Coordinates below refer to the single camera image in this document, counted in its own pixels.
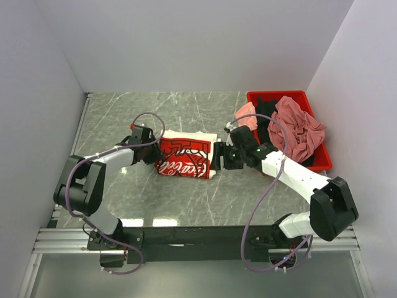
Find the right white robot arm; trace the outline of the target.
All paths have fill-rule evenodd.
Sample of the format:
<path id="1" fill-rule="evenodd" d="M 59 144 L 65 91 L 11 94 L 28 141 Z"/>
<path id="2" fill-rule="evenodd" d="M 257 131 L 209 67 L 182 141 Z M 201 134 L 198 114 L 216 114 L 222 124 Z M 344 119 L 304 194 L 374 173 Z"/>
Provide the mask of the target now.
<path id="1" fill-rule="evenodd" d="M 244 166 L 273 177 L 298 193 L 309 204 L 308 212 L 288 214 L 274 223 L 272 240 L 281 248 L 298 236 L 315 234 L 333 241 L 359 217 L 348 183 L 315 173 L 291 160 L 272 145 L 259 144 L 247 126 L 228 124 L 226 142 L 214 145 L 212 170 L 242 169 Z"/>

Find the white t shirt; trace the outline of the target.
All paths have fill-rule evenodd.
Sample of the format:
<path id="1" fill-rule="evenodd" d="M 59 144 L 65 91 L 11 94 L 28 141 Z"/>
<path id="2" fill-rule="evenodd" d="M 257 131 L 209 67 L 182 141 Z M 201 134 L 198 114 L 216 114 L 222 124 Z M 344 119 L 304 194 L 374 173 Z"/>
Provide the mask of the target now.
<path id="1" fill-rule="evenodd" d="M 162 176 L 212 179 L 216 171 L 210 165 L 213 146 L 217 141 L 215 133 L 165 131 L 159 142 L 163 157 L 155 163 L 157 173 Z"/>

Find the light pink t shirt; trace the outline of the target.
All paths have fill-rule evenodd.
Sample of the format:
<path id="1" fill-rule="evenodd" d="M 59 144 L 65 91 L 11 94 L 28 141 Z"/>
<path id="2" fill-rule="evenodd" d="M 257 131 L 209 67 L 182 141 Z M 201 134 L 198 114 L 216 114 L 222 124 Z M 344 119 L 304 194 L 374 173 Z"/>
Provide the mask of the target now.
<path id="1" fill-rule="evenodd" d="M 247 126 L 251 131 L 257 129 L 257 117 L 252 116 L 256 113 L 256 109 L 252 102 L 247 102 L 236 113 L 235 117 L 239 118 L 238 126 Z"/>

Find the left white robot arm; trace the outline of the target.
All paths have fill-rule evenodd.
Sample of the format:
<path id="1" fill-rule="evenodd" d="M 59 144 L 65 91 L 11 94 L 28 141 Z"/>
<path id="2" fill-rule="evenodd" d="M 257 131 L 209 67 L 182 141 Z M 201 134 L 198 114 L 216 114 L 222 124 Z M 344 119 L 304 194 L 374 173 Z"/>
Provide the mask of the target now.
<path id="1" fill-rule="evenodd" d="M 109 154 L 68 157 L 53 195 L 55 204 L 70 207 L 101 231 L 103 244 L 111 250 L 122 246 L 124 234 L 122 221 L 102 203 L 108 175 L 141 161 L 150 165 L 162 157 L 151 128 L 132 125 L 131 130 Z"/>

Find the dusty pink t shirt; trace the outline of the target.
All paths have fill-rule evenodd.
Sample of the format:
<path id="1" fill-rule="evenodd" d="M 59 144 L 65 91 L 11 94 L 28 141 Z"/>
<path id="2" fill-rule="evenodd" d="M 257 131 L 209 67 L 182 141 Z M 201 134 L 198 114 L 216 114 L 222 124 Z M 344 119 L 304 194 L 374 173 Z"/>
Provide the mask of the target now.
<path id="1" fill-rule="evenodd" d="M 273 146 L 283 150 L 297 163 L 310 158 L 325 139 L 326 126 L 301 110 L 291 97 L 284 96 L 275 105 L 274 119 L 267 128 Z"/>

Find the black base beam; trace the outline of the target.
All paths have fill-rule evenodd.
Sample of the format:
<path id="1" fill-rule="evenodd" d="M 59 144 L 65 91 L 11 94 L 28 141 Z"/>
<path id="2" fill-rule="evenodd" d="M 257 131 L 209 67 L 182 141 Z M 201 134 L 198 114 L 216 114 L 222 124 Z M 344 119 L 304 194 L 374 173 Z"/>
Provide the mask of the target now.
<path id="1" fill-rule="evenodd" d="M 239 260 L 243 226 L 125 227 L 123 239 L 143 253 L 145 261 Z M 245 258 L 268 262 L 270 250 L 296 248 L 302 237 L 287 238 L 273 225 L 252 225 Z"/>

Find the black t shirt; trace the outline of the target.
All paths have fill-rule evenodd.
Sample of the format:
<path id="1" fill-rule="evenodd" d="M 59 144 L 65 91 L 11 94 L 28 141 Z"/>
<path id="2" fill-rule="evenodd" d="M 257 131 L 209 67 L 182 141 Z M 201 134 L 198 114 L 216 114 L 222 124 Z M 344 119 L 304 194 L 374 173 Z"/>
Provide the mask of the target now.
<path id="1" fill-rule="evenodd" d="M 265 101 L 260 96 L 257 97 L 256 113 L 263 114 L 271 117 L 276 109 L 277 100 Z M 268 126 L 271 123 L 269 119 L 263 117 L 257 118 L 257 135 L 259 137 L 259 143 L 270 143 L 270 137 L 268 132 Z M 303 166 L 312 166 L 314 163 L 314 154 L 312 153 L 308 158 L 300 162 Z"/>

